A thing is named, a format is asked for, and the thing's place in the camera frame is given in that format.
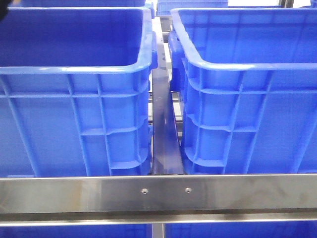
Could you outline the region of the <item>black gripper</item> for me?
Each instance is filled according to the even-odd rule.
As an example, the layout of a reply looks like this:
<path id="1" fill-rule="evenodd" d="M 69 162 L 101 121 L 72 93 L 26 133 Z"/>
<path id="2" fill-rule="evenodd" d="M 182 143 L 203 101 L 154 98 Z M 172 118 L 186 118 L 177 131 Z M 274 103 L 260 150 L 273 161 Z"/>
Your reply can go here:
<path id="1" fill-rule="evenodd" d="M 4 19 L 4 17 L 7 15 L 8 5 L 9 0 L 0 0 L 0 19 Z"/>

